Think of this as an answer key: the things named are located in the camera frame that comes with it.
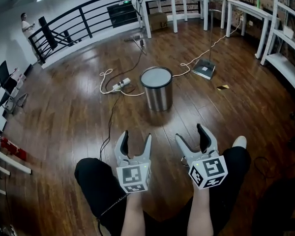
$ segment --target white wall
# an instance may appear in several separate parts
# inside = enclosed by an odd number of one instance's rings
[[[46,15],[49,20],[53,18],[52,10],[47,7],[46,3],[33,3],[0,14],[0,65],[6,60],[10,73],[16,67],[25,71],[30,64],[36,62],[31,46],[21,30],[20,16],[23,12],[27,12],[30,21],[37,22],[38,18],[43,15]]]
[[[25,71],[30,64],[36,62],[36,57],[34,56],[31,46],[24,37],[21,31],[21,19],[20,15],[23,12],[26,12],[28,15],[28,22],[36,22],[36,29],[38,29],[38,19],[42,16],[45,16],[46,21],[49,22],[55,17],[61,15],[62,13],[86,2],[89,0],[43,0],[39,3],[33,2],[21,7],[13,8],[5,13],[0,14],[0,64],[3,61],[7,61],[9,71],[12,72],[15,67]],[[100,6],[110,1],[115,0],[104,0],[99,1],[96,4],[88,6],[87,9],[92,9],[96,6]],[[101,10],[96,10],[95,12],[90,13],[89,17],[97,15],[106,11],[106,8]],[[105,14],[101,17],[94,19],[94,22],[104,20],[108,18],[108,14]],[[100,25],[97,25],[97,29],[110,25],[111,22],[106,21]],[[71,30],[76,32],[78,27],[75,27]],[[2,115],[4,109],[0,108],[0,115]]]

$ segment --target knee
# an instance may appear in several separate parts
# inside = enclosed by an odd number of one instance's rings
[[[227,149],[223,156],[228,170],[236,170],[243,173],[246,173],[251,164],[251,157],[248,150],[243,147],[233,147]]]
[[[100,176],[109,171],[111,167],[97,158],[83,158],[77,163],[74,176],[80,183],[81,178]]]

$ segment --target red object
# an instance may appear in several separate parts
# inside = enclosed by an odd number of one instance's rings
[[[6,137],[0,137],[1,148],[5,148],[12,155],[26,161],[26,151],[11,143]]]

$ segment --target black pants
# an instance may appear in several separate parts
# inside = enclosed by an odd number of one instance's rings
[[[210,189],[210,214],[214,235],[217,235],[228,222],[251,163],[248,151],[242,147],[227,149],[223,155],[228,175],[219,186]],[[99,217],[125,195],[118,180],[113,176],[111,167],[96,158],[85,158],[78,162],[74,175],[95,217]],[[144,213],[146,235],[186,235],[191,205],[192,198],[179,214],[163,222],[157,222]],[[125,209],[126,199],[113,206],[100,218],[101,224],[113,236],[121,234]]]

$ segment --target bottle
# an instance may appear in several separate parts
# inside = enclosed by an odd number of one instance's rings
[[[260,9],[260,0],[257,0],[257,8]]]

